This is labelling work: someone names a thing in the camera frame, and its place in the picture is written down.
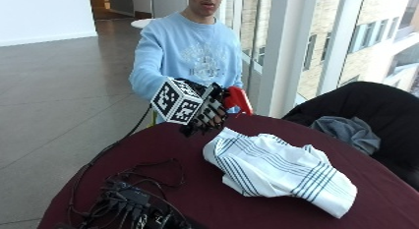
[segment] white towel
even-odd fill
[[[222,183],[246,197],[298,197],[337,218],[353,206],[357,187],[310,144],[294,147],[273,135],[246,137],[224,128],[204,155],[225,173]]]

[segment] gray cloth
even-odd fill
[[[379,149],[380,139],[371,131],[369,124],[358,117],[346,119],[342,117],[323,116],[313,122],[310,128],[349,143],[367,155],[374,154]]]

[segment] red object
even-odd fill
[[[237,105],[241,111],[251,115],[253,108],[245,90],[238,86],[230,86],[226,90],[229,97],[224,100],[224,107],[229,109]]]

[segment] round table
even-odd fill
[[[294,146],[313,144],[331,165],[358,187],[354,205],[341,219],[310,202],[291,197],[246,198],[221,182],[222,172],[204,159],[204,146],[218,134],[185,138],[180,125],[156,125],[124,140],[88,169],[76,192],[75,206],[88,210],[104,179],[141,162],[177,158],[186,183],[165,189],[168,201],[208,228],[419,228],[416,191],[369,156],[327,135],[289,121],[258,115],[229,117],[225,126],[246,136],[273,134]],[[44,213],[40,228],[67,223],[67,208],[76,176],[67,183]],[[162,173],[170,181],[170,174]]]

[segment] white wall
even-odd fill
[[[132,0],[133,10],[137,12],[152,13],[152,3],[150,0]]]
[[[185,10],[188,0],[153,0],[154,18],[170,15],[176,11]],[[150,0],[133,0],[133,9],[138,12],[152,13]]]
[[[0,0],[0,46],[97,36],[91,0]]]

